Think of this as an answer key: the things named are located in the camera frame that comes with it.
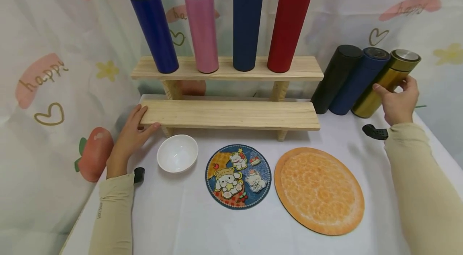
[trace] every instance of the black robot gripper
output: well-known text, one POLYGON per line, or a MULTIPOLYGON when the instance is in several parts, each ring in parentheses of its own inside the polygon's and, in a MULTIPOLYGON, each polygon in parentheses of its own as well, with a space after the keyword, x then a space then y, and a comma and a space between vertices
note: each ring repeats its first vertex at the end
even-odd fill
POLYGON ((133 179, 133 183, 142 183, 144 180, 144 168, 143 167, 137 167, 134 171, 135 177, 133 179))
POLYGON ((377 139, 385 141, 389 135, 387 134, 387 129, 377 129, 372 124, 366 124, 362 127, 363 132, 371 137, 372 139, 377 139))

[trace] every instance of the wrist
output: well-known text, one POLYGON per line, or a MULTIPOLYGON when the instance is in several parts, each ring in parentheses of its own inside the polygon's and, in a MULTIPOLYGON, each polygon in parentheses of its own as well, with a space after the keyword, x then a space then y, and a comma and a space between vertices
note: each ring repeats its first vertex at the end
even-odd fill
POLYGON ((413 118, 412 116, 406 117, 406 118, 398 118, 394 120, 394 123, 392 125, 396 124, 408 124, 408 123, 413 123, 413 118))
POLYGON ((106 161, 106 179, 127 175, 128 162, 129 157, 127 156, 111 154, 106 161))

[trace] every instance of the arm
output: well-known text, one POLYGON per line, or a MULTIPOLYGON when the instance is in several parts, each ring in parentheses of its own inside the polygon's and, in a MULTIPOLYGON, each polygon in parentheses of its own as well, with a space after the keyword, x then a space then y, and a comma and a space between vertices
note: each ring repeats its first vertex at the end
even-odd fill
POLYGON ((462 254, 463 203, 432 157, 428 138, 413 123, 416 80, 408 76, 401 93, 375 84, 391 125, 385 142, 399 204, 402 232, 412 255, 462 254))
POLYGON ((146 130, 138 129, 148 108, 137 105, 129 114, 124 128, 106 163, 106 181, 100 183, 100 206, 93 227, 89 255, 132 255, 134 174, 127 174, 130 156, 153 134, 159 123, 146 130))

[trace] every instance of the table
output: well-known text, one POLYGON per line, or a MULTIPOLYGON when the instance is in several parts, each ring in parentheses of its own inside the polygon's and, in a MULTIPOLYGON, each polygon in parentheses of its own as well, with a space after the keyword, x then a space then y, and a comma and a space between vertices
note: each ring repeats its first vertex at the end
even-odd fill
MULTIPOLYGON (((288 255, 394 255, 409 254, 400 229, 397 201, 383 142, 363 134, 365 124, 386 128, 380 109, 371 118, 351 113, 320 115, 320 131, 287 134, 276 142, 273 131, 179 129, 196 139, 195 165, 181 174, 162 171, 156 161, 162 132, 131 158, 129 171, 146 170, 135 190, 132 222, 134 255, 182 254, 288 254, 288 255), (257 206, 229 210, 218 204, 205 184, 205 167, 215 151, 231 144, 249 145, 268 161, 273 172, 281 155, 293 148, 321 149, 344 163, 354 174, 365 197, 365 214, 351 233, 330 237, 314 233, 296 222, 277 196, 275 188, 257 206)), ((463 170, 415 114, 430 138, 435 160, 463 198, 463 170)), ((63 255, 87 254, 98 209, 98 186, 85 205, 63 255)))

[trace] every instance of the wooden display stand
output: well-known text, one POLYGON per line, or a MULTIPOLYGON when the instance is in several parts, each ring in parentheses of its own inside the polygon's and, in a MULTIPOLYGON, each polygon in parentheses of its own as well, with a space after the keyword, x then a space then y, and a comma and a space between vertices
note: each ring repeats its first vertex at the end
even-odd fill
POLYGON ((310 102, 284 102, 291 81, 321 81, 323 72, 315 57, 294 57, 289 71, 275 73, 267 68, 268 57, 257 57, 256 66, 248 72, 233 68, 232 57, 219 57, 219 69, 201 73, 194 57, 179 57, 180 67, 174 73, 160 73, 153 57, 142 57, 133 70, 132 79, 159 79, 169 100, 144 100, 148 110, 140 124, 156 121, 165 136, 174 127, 276 130, 283 141, 287 131, 317 131, 320 124, 310 102), (230 102, 182 100, 180 80, 249 80, 274 81, 269 102, 230 102))

